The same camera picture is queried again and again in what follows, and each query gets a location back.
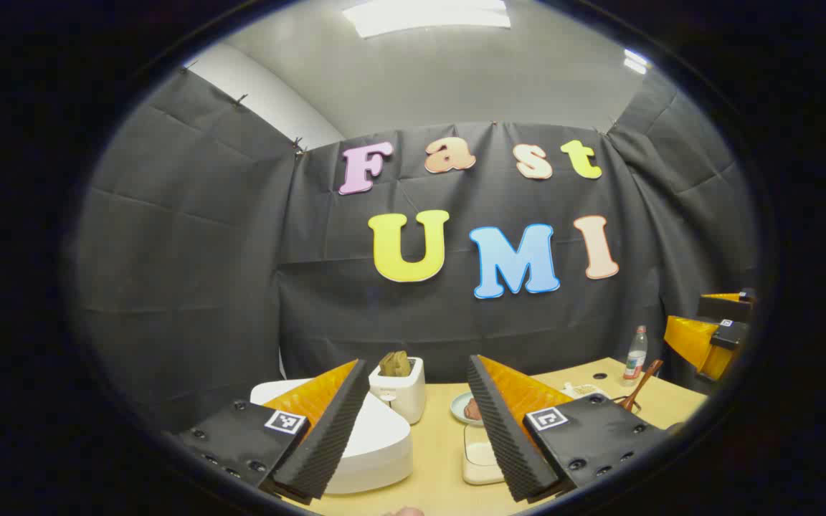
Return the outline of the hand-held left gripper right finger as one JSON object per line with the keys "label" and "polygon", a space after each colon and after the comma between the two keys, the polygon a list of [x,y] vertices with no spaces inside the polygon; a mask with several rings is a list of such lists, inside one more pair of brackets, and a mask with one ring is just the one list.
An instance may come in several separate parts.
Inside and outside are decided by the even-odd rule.
{"label": "hand-held left gripper right finger", "polygon": [[606,396],[571,398],[482,355],[470,357],[467,382],[516,502],[612,476],[669,437]]}

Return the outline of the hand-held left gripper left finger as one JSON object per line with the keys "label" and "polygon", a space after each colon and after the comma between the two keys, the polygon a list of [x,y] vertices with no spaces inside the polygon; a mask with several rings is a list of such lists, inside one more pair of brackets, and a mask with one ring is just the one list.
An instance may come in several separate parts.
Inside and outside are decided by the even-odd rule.
{"label": "hand-held left gripper left finger", "polygon": [[271,401],[232,399],[161,432],[161,445],[195,480],[227,495],[308,504],[330,483],[368,391],[364,360],[351,360]]}

